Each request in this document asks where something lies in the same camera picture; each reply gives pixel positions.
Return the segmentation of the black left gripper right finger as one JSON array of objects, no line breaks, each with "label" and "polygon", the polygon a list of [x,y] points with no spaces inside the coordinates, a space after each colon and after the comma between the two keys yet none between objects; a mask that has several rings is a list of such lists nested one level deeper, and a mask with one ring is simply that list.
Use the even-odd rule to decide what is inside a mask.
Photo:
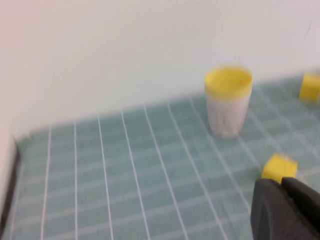
[{"label": "black left gripper right finger", "polygon": [[320,237],[320,193],[293,177],[283,177],[281,186],[293,200],[303,223]]}]

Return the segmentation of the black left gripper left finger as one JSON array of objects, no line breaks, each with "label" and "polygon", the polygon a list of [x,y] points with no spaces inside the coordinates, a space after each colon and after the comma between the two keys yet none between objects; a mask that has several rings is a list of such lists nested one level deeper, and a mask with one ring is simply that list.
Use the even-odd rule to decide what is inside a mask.
[{"label": "black left gripper left finger", "polygon": [[254,240],[318,240],[280,183],[255,181],[250,213]]}]

